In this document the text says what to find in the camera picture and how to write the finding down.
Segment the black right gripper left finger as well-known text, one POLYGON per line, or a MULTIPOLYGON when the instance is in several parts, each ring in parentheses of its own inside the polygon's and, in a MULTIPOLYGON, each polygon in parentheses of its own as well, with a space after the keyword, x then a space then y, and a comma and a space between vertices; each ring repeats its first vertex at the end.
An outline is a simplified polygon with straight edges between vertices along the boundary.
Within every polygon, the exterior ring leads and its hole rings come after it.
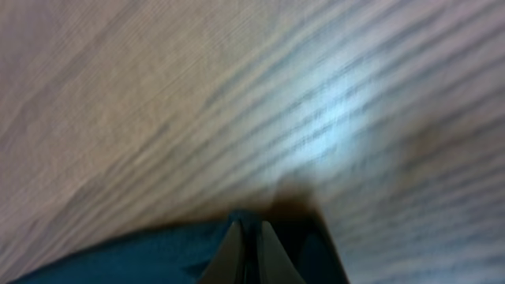
POLYGON ((245 239, 241 223, 233 222, 198 284, 241 284, 244 280, 245 239))

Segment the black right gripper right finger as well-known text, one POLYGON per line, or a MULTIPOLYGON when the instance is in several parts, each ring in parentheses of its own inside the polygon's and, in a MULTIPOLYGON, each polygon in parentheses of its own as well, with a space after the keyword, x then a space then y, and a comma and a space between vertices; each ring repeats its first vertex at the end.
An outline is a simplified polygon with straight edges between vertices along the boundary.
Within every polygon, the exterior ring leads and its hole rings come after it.
POLYGON ((261 284, 305 284, 267 221, 260 226, 257 260, 261 284))

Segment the black t-shirt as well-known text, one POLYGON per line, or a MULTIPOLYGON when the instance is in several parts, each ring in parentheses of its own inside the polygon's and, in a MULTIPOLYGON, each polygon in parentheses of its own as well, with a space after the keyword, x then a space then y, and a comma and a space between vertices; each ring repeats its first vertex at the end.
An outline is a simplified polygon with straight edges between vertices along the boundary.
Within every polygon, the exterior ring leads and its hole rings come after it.
POLYGON ((269 219, 236 211, 227 219, 146 230, 107 241, 57 260, 18 283, 198 283, 230 225, 241 223, 245 239, 243 283, 260 283, 257 240, 269 222, 305 283, 348 281, 335 247, 312 216, 269 219))

